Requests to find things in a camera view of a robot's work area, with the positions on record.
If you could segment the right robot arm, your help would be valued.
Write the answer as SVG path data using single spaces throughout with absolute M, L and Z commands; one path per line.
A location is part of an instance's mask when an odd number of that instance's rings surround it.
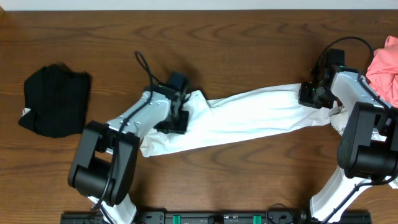
M 310 199 L 312 223 L 336 223 L 364 190 L 397 178 L 397 110 L 376 96 L 358 70 L 345 66 L 344 50 L 324 50 L 301 84 L 299 104 L 332 108 L 340 101 L 349 113 L 338 146 L 338 167 Z

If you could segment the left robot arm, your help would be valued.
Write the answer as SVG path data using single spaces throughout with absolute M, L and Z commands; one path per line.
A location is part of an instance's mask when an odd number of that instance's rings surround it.
M 151 83 L 122 115 L 106 123 L 90 121 L 83 129 L 68 184 L 94 203 L 106 223 L 133 222 L 137 208 L 128 192 L 139 147 L 151 129 L 185 134 L 187 89 L 188 78 L 173 73 L 166 83 Z

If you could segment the white printed t-shirt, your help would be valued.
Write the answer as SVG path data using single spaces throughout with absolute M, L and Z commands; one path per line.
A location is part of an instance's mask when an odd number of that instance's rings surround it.
M 289 133 L 308 126 L 324 126 L 338 106 L 315 109 L 299 104 L 300 84 L 270 86 L 227 98 L 206 100 L 190 93 L 183 109 L 189 112 L 185 134 L 151 129 L 140 146 L 144 157 Z

